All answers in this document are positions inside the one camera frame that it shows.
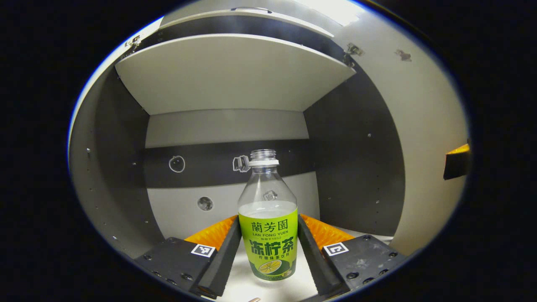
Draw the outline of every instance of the screw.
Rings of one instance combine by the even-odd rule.
[[[356,277],[358,277],[358,273],[357,272],[350,272],[347,274],[347,279],[354,279]]]
[[[181,278],[185,279],[185,280],[188,280],[188,281],[194,281],[194,278],[192,278],[192,276],[190,276],[189,274],[181,274]]]

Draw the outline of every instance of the bottle neck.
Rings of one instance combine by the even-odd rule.
[[[270,174],[278,173],[276,166],[261,166],[261,167],[252,167],[253,174]]]

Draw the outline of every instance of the lemon tea bottle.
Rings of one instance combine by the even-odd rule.
[[[276,151],[254,150],[252,176],[238,200],[238,217],[253,274],[277,281],[296,269],[296,197],[278,175]]]

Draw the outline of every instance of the orange object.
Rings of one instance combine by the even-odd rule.
[[[327,225],[315,218],[311,218],[310,216],[306,216],[304,214],[300,214],[300,216],[306,222],[306,225],[313,235],[313,239],[315,239],[315,243],[317,243],[319,250],[322,250],[324,246],[354,238],[340,229],[336,229],[333,226]]]
[[[237,218],[237,215],[231,216],[228,219],[224,219],[217,224],[213,224],[208,228],[205,228],[194,235],[187,237],[185,241],[197,243],[199,245],[216,247],[216,250],[220,250],[224,239],[226,238],[231,225]]]

